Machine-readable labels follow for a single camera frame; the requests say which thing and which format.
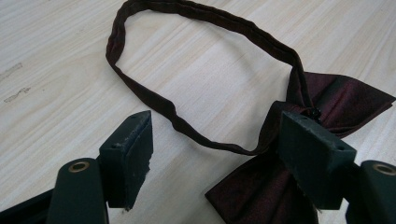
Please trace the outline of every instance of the table surface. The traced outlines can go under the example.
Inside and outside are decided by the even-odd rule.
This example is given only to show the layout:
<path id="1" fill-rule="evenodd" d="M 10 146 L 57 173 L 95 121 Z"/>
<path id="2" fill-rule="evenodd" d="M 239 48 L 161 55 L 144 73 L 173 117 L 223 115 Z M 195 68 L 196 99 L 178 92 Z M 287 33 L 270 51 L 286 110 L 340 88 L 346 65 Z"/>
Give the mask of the table surface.
<path id="1" fill-rule="evenodd" d="M 342 74 L 396 95 L 396 1 L 197 0 L 254 21 L 295 49 L 305 71 Z M 0 1 L 0 210 L 54 186 L 59 168 L 149 110 L 111 70 L 106 42 L 123 1 Z M 254 148 L 290 67 L 238 34 L 152 11 L 128 19 L 118 65 L 171 99 L 210 139 Z M 223 223 L 204 194 L 249 157 L 201 147 L 152 113 L 154 154 L 134 209 L 111 223 Z M 396 163 L 392 107 L 345 138 L 357 163 Z M 344 223 L 322 211 L 321 223 Z"/>

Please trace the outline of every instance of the fabric band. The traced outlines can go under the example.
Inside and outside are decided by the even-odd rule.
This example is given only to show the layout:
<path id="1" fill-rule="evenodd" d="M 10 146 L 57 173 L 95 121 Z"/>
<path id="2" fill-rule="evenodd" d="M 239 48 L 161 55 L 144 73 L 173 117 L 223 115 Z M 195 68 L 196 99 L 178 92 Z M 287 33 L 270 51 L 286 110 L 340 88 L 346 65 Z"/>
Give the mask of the fabric band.
<path id="1" fill-rule="evenodd" d="M 147 9 L 163 13 L 177 13 L 180 16 L 190 19 L 208 21 L 229 31 L 244 35 L 248 40 L 257 45 L 259 48 L 265 50 L 274 58 L 280 60 L 283 63 L 291 65 L 292 68 L 290 72 L 290 82 L 293 82 L 294 85 L 288 86 L 287 97 L 289 101 L 301 107 L 307 108 L 307 115 L 310 114 L 310 110 L 308 109 L 314 108 L 308 94 L 304 69 L 297 52 L 294 49 L 291 49 L 288 46 L 280 43 L 271 35 L 265 33 L 263 30 L 259 29 L 253 22 L 236 17 L 226 11 L 216 9 L 214 7 L 196 4 L 190 1 L 130 0 L 125 2 L 118 11 L 117 17 L 114 20 L 112 34 L 108 39 L 106 58 L 109 64 L 143 103 L 168 118 L 172 122 L 175 130 L 180 133 L 184 133 L 198 144 L 205 147 L 227 150 L 249 156 L 262 154 L 268 147 L 266 145 L 260 144 L 262 139 L 265 138 L 264 128 L 262 128 L 260 132 L 259 144 L 252 151 L 243 149 L 242 147 L 235 144 L 225 144 L 210 141 L 195 131 L 186 120 L 177 115 L 175 105 L 171 101 L 140 85 L 130 77 L 126 76 L 116 66 L 116 62 L 120 58 L 125 46 L 124 23 L 128 17 L 139 11 Z"/>

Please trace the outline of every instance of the wooden table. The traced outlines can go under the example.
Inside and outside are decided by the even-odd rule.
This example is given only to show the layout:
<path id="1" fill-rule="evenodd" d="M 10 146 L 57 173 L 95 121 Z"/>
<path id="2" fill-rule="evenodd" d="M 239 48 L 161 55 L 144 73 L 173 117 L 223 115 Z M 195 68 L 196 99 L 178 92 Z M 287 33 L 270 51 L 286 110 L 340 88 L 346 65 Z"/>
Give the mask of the wooden table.
<path id="1" fill-rule="evenodd" d="M 254 21 L 300 54 L 306 71 L 343 74 L 396 95 L 396 1 L 197 0 Z M 148 110 L 111 70 L 107 38 L 123 1 L 0 1 L 0 210 L 54 186 L 59 168 Z M 127 21 L 118 63 L 171 99 L 212 140 L 253 148 L 290 67 L 241 35 L 177 15 Z M 129 213 L 111 223 L 223 223 L 205 192 L 249 158 L 201 147 L 153 112 L 150 172 Z M 396 109 L 345 139 L 357 163 L 396 163 Z M 343 211 L 320 214 L 344 223 Z"/>

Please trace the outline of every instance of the dark red bow tie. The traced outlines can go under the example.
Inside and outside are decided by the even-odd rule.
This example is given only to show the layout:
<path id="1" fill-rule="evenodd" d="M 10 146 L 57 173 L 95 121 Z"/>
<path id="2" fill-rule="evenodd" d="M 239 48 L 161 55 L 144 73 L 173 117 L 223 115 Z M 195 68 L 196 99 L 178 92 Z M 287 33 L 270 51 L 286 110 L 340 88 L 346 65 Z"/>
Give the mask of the dark red bow tie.
<path id="1" fill-rule="evenodd" d="M 126 19 L 146 9 L 177 13 L 237 32 L 274 58 L 292 66 L 286 101 L 272 104 L 254 150 L 210 141 L 177 115 L 171 101 L 140 85 L 116 66 L 125 45 Z M 114 20 L 106 58 L 134 94 L 168 118 L 177 131 L 205 147 L 257 155 L 206 194 L 227 223 L 318 223 L 313 204 L 300 192 L 295 180 L 275 154 L 282 111 L 304 114 L 320 122 L 330 132 L 344 137 L 390 108 L 395 100 L 351 77 L 307 73 L 295 50 L 283 45 L 253 22 L 189 1 L 130 0 L 124 3 Z"/>

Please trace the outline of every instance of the dark plastic piece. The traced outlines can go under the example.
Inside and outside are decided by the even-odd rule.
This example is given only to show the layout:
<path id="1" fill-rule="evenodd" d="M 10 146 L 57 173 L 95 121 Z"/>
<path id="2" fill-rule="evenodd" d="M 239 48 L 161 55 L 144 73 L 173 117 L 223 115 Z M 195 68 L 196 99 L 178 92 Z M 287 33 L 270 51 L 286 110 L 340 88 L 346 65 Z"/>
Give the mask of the dark plastic piece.
<path id="1" fill-rule="evenodd" d="M 126 119 L 99 151 L 108 206 L 130 210 L 146 179 L 153 153 L 150 111 Z"/>
<path id="2" fill-rule="evenodd" d="M 374 223 L 396 223 L 396 167 L 382 161 L 361 164 L 361 195 Z"/>
<path id="3" fill-rule="evenodd" d="M 59 170 L 47 223 L 108 223 L 96 160 L 70 161 Z"/>
<path id="4" fill-rule="evenodd" d="M 305 116 L 283 112 L 277 153 L 318 209 L 339 209 L 356 150 Z"/>
<path id="5" fill-rule="evenodd" d="M 361 195 L 361 168 L 357 164 L 346 167 L 340 175 L 343 177 L 343 195 L 349 202 L 346 210 L 348 224 L 374 224 L 369 216 L 369 210 Z"/>
<path id="6" fill-rule="evenodd" d="M 45 223 L 52 189 L 0 213 L 0 223 Z"/>

